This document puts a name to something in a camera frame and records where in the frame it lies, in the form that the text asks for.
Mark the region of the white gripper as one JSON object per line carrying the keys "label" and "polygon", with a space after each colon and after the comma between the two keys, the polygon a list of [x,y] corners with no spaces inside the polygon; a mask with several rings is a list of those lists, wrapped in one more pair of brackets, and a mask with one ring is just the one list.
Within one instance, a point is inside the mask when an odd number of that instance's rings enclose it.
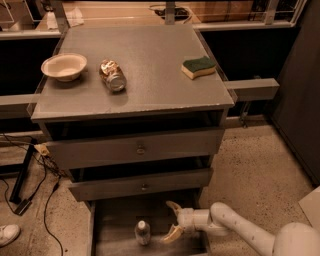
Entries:
{"label": "white gripper", "polygon": [[183,234],[183,232],[193,233],[196,231],[208,231],[211,224],[208,209],[182,209],[179,204],[173,201],[167,201],[166,205],[173,210],[179,225],[171,225],[169,232],[161,239],[162,243],[169,244],[174,242]]}

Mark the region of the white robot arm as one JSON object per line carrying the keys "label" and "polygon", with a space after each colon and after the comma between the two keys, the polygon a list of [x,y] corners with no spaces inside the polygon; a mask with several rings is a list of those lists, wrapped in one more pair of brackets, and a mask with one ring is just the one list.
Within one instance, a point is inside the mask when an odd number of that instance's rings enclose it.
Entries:
{"label": "white robot arm", "polygon": [[272,235],[221,202],[209,209],[182,208],[173,201],[167,201],[166,205],[177,218],[177,225],[172,225],[162,238],[166,244],[184,233],[202,231],[207,235],[226,236],[233,231],[260,256],[320,256],[320,232],[303,223],[286,224]]}

